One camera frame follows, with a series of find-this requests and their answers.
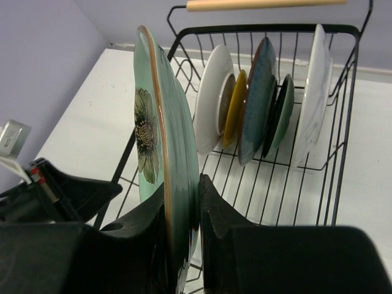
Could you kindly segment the yellow brown rimmed plate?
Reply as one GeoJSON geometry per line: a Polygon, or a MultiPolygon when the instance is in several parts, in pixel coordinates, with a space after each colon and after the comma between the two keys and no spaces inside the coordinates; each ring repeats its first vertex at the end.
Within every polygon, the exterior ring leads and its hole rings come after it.
{"type": "Polygon", "coordinates": [[[247,92],[247,73],[245,70],[240,70],[238,79],[235,83],[234,90],[232,92],[232,99],[227,113],[227,119],[225,123],[225,129],[222,139],[223,148],[229,147],[234,141],[241,116],[241,110],[244,105],[244,99],[247,92]]]}

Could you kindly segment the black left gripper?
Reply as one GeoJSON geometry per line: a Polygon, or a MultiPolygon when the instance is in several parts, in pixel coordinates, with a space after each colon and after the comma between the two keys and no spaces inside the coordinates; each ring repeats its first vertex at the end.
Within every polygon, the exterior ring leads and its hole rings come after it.
{"type": "Polygon", "coordinates": [[[43,157],[25,171],[32,183],[1,193],[1,224],[87,222],[123,191],[118,183],[68,175],[43,157]]]}

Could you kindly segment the white plate orange sunburst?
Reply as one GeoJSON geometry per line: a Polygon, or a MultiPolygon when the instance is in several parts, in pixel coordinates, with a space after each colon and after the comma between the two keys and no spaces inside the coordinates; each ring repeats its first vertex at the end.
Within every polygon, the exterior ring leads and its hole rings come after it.
{"type": "Polygon", "coordinates": [[[198,87],[194,131],[197,151],[207,155],[221,139],[235,85],[232,57],[225,45],[210,54],[198,87]]]}

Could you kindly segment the black wire dish rack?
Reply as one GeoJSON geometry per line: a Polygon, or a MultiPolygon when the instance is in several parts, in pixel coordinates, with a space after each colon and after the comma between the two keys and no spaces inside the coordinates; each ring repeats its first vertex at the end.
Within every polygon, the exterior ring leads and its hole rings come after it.
{"type": "MultiPolygon", "coordinates": [[[[209,176],[219,195],[252,223],[270,227],[338,226],[337,211],[363,32],[364,28],[349,24],[323,24],[319,21],[198,26],[177,32],[171,49],[165,51],[186,95],[193,128],[200,80],[211,52],[218,45],[225,45],[230,52],[236,83],[242,69],[246,71],[248,79],[260,42],[264,37],[270,39],[276,53],[277,83],[272,95],[266,133],[284,78],[287,74],[292,76],[295,87],[293,111],[286,135],[275,152],[262,157],[264,139],[253,159],[245,166],[239,164],[238,135],[241,117],[237,135],[229,147],[223,148],[222,135],[216,147],[207,155],[203,156],[197,151],[200,176],[209,176]],[[317,24],[323,25],[326,33],[333,58],[333,73],[318,142],[300,165],[293,168],[293,148],[317,24]]],[[[132,154],[137,155],[135,121],[114,179],[119,179],[132,154]]],[[[138,157],[127,190],[139,193],[138,157]]],[[[109,209],[109,206],[104,206],[97,214],[95,227],[103,229],[125,215],[118,213],[115,220],[110,221],[107,218],[109,209]]],[[[192,258],[196,253],[200,253],[202,258],[201,216],[192,258]]],[[[190,266],[184,290],[190,284],[190,266]]],[[[203,259],[200,268],[202,276],[198,281],[203,284],[203,259]]]]}

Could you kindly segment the large dark teal plate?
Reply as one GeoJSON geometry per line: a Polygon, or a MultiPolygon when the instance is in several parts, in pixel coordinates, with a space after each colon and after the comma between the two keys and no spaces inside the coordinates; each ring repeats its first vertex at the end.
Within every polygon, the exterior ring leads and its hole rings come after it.
{"type": "Polygon", "coordinates": [[[272,95],[276,86],[276,53],[268,37],[260,42],[247,80],[238,135],[238,160],[250,162],[264,142],[272,95]]]}

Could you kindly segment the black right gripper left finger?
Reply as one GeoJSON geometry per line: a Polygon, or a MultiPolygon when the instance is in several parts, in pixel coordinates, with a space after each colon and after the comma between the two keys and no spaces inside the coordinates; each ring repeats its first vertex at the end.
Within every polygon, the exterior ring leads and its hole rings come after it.
{"type": "Polygon", "coordinates": [[[164,190],[97,230],[1,227],[2,293],[167,293],[164,190]]]}

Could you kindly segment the red teal flower plate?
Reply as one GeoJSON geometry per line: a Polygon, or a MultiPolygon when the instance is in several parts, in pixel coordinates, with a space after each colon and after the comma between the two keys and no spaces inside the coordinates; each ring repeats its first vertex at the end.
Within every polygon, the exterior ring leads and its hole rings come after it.
{"type": "Polygon", "coordinates": [[[317,24],[298,120],[291,167],[296,168],[316,146],[325,117],[333,73],[333,58],[322,24],[317,24]]]}

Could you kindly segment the small blue floral plate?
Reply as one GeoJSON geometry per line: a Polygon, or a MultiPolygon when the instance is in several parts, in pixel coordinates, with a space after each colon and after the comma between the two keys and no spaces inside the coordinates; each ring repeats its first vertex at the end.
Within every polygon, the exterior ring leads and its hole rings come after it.
{"type": "Polygon", "coordinates": [[[293,78],[290,74],[287,74],[274,104],[263,145],[262,157],[267,157],[275,152],[286,135],[294,106],[294,92],[293,78]]]}

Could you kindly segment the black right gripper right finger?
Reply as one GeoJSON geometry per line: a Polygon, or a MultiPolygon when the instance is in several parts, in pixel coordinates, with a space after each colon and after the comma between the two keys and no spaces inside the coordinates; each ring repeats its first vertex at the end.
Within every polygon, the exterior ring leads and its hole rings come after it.
{"type": "Polygon", "coordinates": [[[247,220],[201,175],[206,293],[390,293],[371,239],[355,227],[270,227],[247,220]]]}

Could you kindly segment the pale green plate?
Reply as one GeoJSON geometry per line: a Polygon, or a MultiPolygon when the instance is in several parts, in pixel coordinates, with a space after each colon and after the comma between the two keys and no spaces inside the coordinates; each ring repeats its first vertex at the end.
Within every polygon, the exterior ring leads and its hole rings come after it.
{"type": "Polygon", "coordinates": [[[134,121],[140,200],[164,188],[170,292],[182,293],[200,225],[200,172],[183,87],[154,34],[137,29],[134,49],[134,121]]]}

